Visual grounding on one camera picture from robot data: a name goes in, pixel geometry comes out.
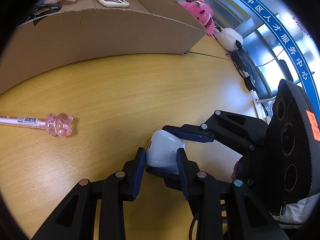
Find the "pink bear-topped pen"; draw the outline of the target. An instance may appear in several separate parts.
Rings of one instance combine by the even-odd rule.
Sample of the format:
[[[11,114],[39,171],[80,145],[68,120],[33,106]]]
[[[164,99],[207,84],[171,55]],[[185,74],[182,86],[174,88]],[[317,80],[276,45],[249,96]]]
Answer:
[[[51,136],[68,137],[72,133],[73,117],[66,113],[49,113],[46,118],[1,116],[1,125],[40,129]]]

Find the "cardboard box tray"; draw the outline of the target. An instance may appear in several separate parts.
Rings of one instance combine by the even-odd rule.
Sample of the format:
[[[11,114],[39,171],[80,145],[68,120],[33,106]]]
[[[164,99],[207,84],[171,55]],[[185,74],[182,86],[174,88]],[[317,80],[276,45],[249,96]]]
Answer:
[[[63,2],[59,12],[21,24],[1,56],[1,91],[66,64],[105,56],[185,54],[206,34],[176,0]]]

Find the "black sunglasses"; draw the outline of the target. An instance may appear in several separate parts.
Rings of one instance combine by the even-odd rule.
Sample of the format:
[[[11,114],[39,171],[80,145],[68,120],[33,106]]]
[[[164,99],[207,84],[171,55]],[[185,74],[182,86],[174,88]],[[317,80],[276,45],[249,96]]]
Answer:
[[[45,4],[35,5],[33,6],[31,10],[31,15],[27,18],[27,21],[59,12],[61,9],[62,9],[62,5],[60,3],[45,3]]]

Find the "pink bear plush toy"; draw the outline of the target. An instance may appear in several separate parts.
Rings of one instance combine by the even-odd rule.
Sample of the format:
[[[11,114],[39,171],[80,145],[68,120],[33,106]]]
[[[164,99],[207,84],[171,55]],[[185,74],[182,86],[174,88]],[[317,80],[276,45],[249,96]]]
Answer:
[[[213,9],[204,0],[193,2],[179,2],[189,13],[191,13],[206,29],[207,35],[212,36],[215,31],[213,21]]]

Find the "white panda plush toy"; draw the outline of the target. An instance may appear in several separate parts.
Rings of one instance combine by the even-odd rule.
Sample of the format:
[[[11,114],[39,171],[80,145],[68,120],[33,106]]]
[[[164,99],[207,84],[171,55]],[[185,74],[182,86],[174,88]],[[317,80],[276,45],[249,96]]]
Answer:
[[[227,51],[241,49],[244,42],[243,37],[232,28],[215,28],[213,36]]]

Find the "white earbuds case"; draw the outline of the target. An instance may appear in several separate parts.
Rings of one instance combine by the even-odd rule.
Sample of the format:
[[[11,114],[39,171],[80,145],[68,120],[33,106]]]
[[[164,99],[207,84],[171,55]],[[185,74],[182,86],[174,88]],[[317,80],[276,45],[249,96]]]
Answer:
[[[162,129],[153,133],[146,154],[146,162],[151,167],[177,169],[176,153],[185,149],[182,139]]]

